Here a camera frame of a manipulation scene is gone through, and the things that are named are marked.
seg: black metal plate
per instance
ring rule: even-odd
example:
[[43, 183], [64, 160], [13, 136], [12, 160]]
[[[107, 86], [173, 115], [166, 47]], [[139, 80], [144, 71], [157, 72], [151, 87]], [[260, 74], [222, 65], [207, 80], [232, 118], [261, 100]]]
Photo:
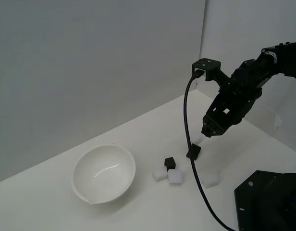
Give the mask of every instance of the black metal plate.
[[257, 231], [252, 221], [252, 205], [259, 192], [281, 173], [257, 170], [234, 191], [240, 231]]

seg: black block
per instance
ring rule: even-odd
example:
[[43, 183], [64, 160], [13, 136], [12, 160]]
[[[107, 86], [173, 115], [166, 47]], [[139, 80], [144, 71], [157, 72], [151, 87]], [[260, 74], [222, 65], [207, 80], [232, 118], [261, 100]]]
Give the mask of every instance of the black block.
[[164, 165], [166, 166], [167, 171], [169, 169], [175, 169], [176, 168], [176, 162], [173, 159], [173, 157], [166, 158], [165, 159], [165, 162], [164, 162]]
[[[193, 159], [194, 160], [197, 160], [197, 157], [198, 157], [198, 155], [200, 153], [200, 150], [201, 150], [201, 147], [199, 147], [196, 144], [192, 144], [192, 154], [193, 154]], [[186, 157], [190, 158], [190, 153], [189, 152], [187, 152]]]

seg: white block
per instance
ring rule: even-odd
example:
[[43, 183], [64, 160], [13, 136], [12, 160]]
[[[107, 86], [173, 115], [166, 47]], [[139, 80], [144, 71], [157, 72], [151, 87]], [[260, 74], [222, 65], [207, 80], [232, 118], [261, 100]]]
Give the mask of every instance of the white block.
[[168, 180], [170, 184], [182, 183], [182, 171], [180, 169], [169, 169]]
[[209, 175], [202, 176], [200, 179], [206, 189], [220, 183], [220, 177], [217, 173], [211, 173]]
[[153, 178], [155, 179], [156, 182], [159, 182], [160, 180], [164, 180], [168, 178], [168, 173], [167, 173], [167, 168], [166, 166], [163, 166], [162, 168], [156, 170], [152, 174]]

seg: white wall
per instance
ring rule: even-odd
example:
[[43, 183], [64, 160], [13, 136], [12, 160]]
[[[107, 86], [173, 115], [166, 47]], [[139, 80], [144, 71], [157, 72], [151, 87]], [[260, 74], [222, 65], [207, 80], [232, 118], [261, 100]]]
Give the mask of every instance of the white wall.
[[[200, 57], [221, 61], [228, 76], [262, 48], [287, 41], [296, 41], [296, 0], [207, 0]], [[204, 78], [197, 88], [210, 97], [218, 91]], [[274, 112], [282, 120], [277, 131]], [[247, 119], [296, 151], [296, 80], [274, 76]]]
[[0, 181], [182, 95], [204, 6], [0, 0]]

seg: foam cube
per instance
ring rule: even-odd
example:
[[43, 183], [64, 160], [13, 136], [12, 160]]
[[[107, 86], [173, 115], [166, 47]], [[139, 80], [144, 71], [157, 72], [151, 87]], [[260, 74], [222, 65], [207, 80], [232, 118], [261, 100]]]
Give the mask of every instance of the foam cube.
[[176, 168], [176, 162], [173, 157], [166, 158], [164, 165], [166, 166], [167, 170]]
[[156, 182], [159, 182], [160, 180], [164, 180], [168, 178], [168, 173], [167, 173], [167, 168], [166, 166], [163, 166], [159, 169], [157, 169], [153, 174], [152, 174], [154, 180]]
[[200, 179], [206, 189], [218, 185], [220, 183], [220, 177], [217, 173], [205, 175], [203, 177], [200, 177]]
[[169, 169], [168, 180], [170, 184], [182, 183], [182, 171], [180, 169]]

